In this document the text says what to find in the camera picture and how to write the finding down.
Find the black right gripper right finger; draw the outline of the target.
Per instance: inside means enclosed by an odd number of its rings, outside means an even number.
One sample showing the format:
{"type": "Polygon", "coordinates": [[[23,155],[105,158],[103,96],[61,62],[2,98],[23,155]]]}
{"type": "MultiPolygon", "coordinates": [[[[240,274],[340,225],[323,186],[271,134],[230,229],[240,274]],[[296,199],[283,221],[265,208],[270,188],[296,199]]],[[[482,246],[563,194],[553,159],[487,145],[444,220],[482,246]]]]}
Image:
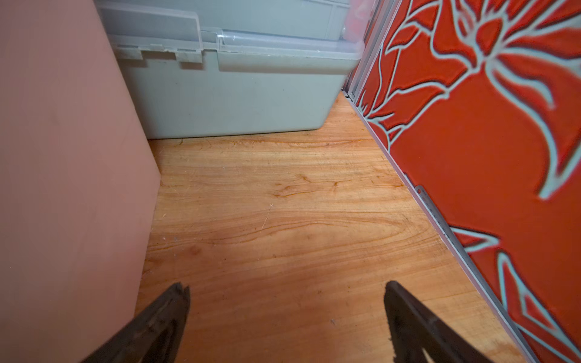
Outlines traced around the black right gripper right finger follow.
{"type": "Polygon", "coordinates": [[[395,362],[489,362],[404,286],[389,281],[384,308],[395,362]]]}

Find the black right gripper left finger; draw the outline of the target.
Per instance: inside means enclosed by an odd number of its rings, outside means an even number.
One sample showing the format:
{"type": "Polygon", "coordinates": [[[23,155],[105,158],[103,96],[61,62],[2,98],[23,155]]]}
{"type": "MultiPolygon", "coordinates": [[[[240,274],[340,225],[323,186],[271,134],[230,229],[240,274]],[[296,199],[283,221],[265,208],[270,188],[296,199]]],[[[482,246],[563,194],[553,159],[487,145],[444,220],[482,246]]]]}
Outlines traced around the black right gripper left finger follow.
{"type": "Polygon", "coordinates": [[[184,334],[191,293],[171,285],[84,362],[174,362],[184,334]]]}

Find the white drawer cabinet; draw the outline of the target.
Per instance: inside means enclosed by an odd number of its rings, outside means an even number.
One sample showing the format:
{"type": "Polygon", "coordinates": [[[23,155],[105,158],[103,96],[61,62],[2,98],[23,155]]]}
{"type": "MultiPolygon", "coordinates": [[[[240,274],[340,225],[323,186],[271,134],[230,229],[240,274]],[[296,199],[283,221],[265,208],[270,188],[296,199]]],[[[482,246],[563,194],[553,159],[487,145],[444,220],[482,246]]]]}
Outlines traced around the white drawer cabinet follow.
{"type": "Polygon", "coordinates": [[[91,1],[1,3],[1,360],[133,318],[160,173],[91,1]]]}

